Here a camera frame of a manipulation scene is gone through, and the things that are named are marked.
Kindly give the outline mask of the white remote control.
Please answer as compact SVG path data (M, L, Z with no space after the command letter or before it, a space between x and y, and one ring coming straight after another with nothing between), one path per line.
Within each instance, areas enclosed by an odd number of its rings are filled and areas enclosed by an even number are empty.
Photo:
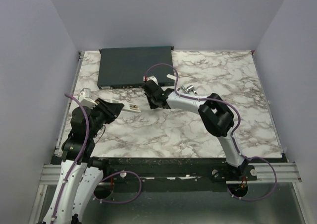
M115 104L123 104L123 111L124 112L132 112L132 113L140 113L140 107L136 104L133 103L129 103L127 101L121 101L121 100L116 100L116 99L111 99L110 100L111 103L115 103Z

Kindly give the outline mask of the white battery cover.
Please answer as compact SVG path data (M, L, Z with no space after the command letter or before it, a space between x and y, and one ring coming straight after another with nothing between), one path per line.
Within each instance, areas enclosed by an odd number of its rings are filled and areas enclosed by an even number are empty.
M174 75L168 74L167 78L172 79L172 80L176 80L176 77Z

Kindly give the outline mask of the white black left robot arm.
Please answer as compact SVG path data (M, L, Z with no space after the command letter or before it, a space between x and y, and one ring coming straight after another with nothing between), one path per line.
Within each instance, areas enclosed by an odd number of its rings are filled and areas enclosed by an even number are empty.
M110 175L106 162L91 156L94 138L105 124L117 119L123 108L122 103L98 98L91 103L79 102L72 111L71 131L62 145L58 184L43 223L81 223L97 184Z

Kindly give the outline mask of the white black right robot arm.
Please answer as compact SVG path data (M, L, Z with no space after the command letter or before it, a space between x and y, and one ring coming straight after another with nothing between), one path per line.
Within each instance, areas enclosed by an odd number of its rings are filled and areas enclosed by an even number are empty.
M208 97L180 94L173 89L163 90L153 80L142 85L151 109L180 109L198 114L207 130L217 137L225 152L228 175L233 180L240 180L246 174L248 160L241 153L234 138L234 114L229 103L212 93Z

